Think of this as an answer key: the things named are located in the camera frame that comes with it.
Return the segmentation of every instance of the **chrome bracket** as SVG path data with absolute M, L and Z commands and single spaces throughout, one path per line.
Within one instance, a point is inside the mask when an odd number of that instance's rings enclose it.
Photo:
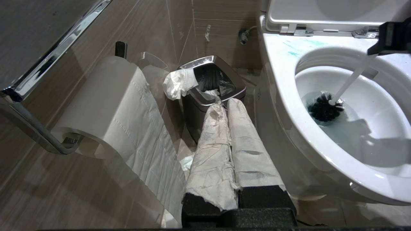
M 366 26 L 362 29 L 352 31 L 351 34 L 357 39 L 375 39 L 379 36 L 379 27 Z

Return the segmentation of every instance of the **bathroom floor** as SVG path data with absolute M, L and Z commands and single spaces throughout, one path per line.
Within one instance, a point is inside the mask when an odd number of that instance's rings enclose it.
M 257 86 L 259 70 L 236 69 L 247 87 L 244 105 L 254 122 L 254 89 Z M 196 143 L 187 128 L 180 140 L 178 160 L 193 155 Z M 297 208 L 297 220 L 306 224 L 325 224 L 328 226 L 409 226 L 411 225 L 411 206 L 389 206 L 383 204 L 358 203 L 335 196 L 325 196 L 317 201 L 292 199 Z

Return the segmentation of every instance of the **stainless steel trash can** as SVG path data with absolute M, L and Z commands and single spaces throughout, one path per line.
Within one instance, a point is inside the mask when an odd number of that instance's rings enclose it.
M 213 68 L 221 71 L 225 79 L 229 79 L 235 89 L 231 89 L 229 93 L 222 93 L 220 99 L 222 103 L 227 106 L 227 101 L 230 98 L 243 100 L 245 97 L 246 87 L 241 77 L 234 71 L 230 65 L 216 55 L 203 57 L 179 67 L 179 69 L 193 68 L 198 79 L 198 71 Z M 207 100 L 199 92 L 198 88 L 193 88 L 188 91 L 187 96 L 182 98 L 182 105 L 184 110 L 185 123 L 191 136 L 197 143 L 200 139 L 203 128 L 204 117 L 207 109 L 214 103 L 214 100 Z

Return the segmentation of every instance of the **chrome grab bar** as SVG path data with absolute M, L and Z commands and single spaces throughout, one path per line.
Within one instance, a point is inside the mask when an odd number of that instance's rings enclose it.
M 126 58 L 127 43 L 116 42 L 115 55 Z M 18 102 L 10 104 L 5 103 L 5 100 L 3 102 L 0 101 L 0 113 L 51 153 L 69 155 L 77 150 L 81 140 L 84 138 L 83 135 L 70 133 L 66 134 L 67 137 L 60 143 L 37 118 Z
M 51 153 L 69 155 L 75 152 L 84 136 L 76 133 L 66 134 L 67 137 L 60 143 L 21 102 L 37 87 L 45 73 L 65 54 L 110 2 L 111 0 L 100 0 L 93 9 L 74 25 L 61 42 L 43 60 L 38 62 L 37 66 L 0 93 L 0 113 Z M 127 44 L 117 42 L 115 44 L 115 55 L 126 58 Z

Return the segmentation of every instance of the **black trash bag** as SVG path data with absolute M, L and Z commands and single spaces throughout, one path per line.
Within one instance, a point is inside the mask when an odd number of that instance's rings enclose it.
M 199 83 L 198 89 L 202 92 L 218 89 L 220 96 L 225 96 L 236 89 L 233 82 L 215 64 L 195 68 L 194 75 Z

